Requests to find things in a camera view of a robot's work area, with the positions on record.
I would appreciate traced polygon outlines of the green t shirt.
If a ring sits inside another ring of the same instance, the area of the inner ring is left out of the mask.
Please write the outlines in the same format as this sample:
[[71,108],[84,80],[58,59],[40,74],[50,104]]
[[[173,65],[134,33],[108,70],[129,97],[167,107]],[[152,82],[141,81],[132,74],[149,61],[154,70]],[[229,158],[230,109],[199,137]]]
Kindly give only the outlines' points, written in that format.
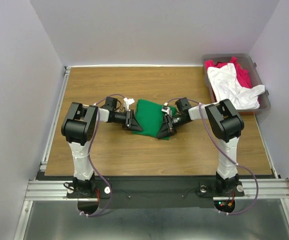
[[163,123],[162,107],[161,104],[139,99],[136,104],[135,118],[142,127],[142,131],[133,130],[132,133],[157,138]]

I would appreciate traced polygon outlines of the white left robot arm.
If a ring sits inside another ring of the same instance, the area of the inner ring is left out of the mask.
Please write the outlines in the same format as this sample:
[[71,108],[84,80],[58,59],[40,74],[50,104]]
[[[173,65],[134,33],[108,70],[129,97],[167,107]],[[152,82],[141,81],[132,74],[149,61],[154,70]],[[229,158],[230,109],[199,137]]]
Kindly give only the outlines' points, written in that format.
[[133,98],[123,98],[122,111],[118,111],[118,99],[108,96],[104,105],[83,105],[72,102],[61,126],[61,134],[65,137],[73,159],[74,173],[71,183],[64,186],[69,194],[77,193],[91,197],[97,193],[95,168],[90,163],[91,146],[101,122],[121,124],[124,129],[141,132],[143,128],[135,118],[130,105]]

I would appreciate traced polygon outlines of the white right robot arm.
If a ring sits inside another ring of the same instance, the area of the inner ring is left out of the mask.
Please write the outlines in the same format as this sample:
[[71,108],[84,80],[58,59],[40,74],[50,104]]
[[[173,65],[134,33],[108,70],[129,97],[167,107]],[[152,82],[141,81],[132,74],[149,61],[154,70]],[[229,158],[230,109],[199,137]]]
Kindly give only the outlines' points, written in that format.
[[202,120],[207,134],[218,150],[214,189],[219,195],[230,193],[239,184],[237,147],[245,127],[242,117],[229,99],[191,106],[184,97],[176,101],[176,106],[179,113],[174,116],[168,102],[161,107],[162,124],[157,138],[171,137],[178,127]]

